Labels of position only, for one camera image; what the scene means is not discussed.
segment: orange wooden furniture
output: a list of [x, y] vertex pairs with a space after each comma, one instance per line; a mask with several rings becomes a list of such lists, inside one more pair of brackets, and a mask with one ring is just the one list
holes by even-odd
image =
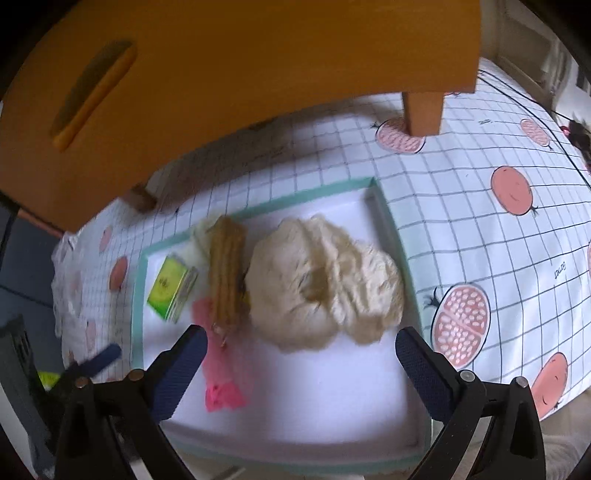
[[475, 0], [82, 0], [4, 97], [0, 190], [75, 231], [167, 162], [311, 105], [405, 92], [413, 134], [471, 92]]

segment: silver screw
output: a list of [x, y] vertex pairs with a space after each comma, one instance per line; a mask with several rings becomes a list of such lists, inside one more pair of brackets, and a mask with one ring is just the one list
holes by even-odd
[[464, 382], [474, 382], [474, 380], [476, 379], [476, 375], [474, 375], [474, 373], [470, 372], [469, 370], [462, 370], [460, 372], [460, 378], [464, 381]]
[[89, 380], [86, 377], [78, 377], [78, 378], [76, 378], [74, 385], [76, 386], [76, 388], [84, 388], [85, 386], [88, 385], [88, 383], [89, 383]]
[[127, 378], [129, 378], [132, 382], [137, 382], [138, 380], [142, 380], [143, 377], [144, 377], [144, 371], [141, 368], [135, 368], [127, 374]]
[[519, 385], [521, 388], [527, 388], [527, 386], [529, 385], [529, 383], [527, 382], [527, 378], [525, 377], [517, 377], [515, 379], [515, 383]]

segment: pink plastic wrapper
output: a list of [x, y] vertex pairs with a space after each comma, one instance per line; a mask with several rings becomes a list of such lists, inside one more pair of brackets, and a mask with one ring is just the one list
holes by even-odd
[[193, 323], [207, 332], [207, 354], [201, 364], [206, 383], [205, 407], [208, 412], [222, 408], [234, 410], [247, 404], [244, 387], [239, 387], [246, 375], [238, 371], [241, 362], [236, 361], [237, 347], [232, 344], [222, 347], [222, 337], [212, 330], [211, 306], [211, 298], [193, 303]]

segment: pink fabric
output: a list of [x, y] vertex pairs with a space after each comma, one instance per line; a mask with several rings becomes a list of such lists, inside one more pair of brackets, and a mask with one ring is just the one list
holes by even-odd
[[193, 303], [193, 323], [207, 332], [207, 354], [201, 365], [206, 383], [205, 407], [209, 412], [244, 407], [246, 399], [235, 382], [231, 347], [222, 347], [222, 338], [212, 330], [211, 306], [210, 298]]

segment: tray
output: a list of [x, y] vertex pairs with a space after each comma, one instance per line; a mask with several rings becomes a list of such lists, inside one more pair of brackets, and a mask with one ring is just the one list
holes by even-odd
[[[287, 217], [322, 213], [349, 234], [381, 247], [402, 270], [406, 304], [402, 326], [420, 321], [407, 263], [375, 179], [306, 190], [239, 212], [248, 228], [245, 265], [259, 238]], [[146, 305], [151, 285], [170, 252], [189, 233], [142, 251], [132, 309], [132, 366], [147, 368], [190, 324], [190, 303], [176, 325]], [[173, 417], [162, 423], [180, 449], [239, 464], [273, 463], [296, 473], [375, 473], [417, 463], [431, 442], [431, 420], [394, 352], [396, 330], [369, 346], [339, 334], [320, 352], [284, 354], [247, 333], [254, 375], [249, 405], [208, 413], [205, 381], [197, 372]]]

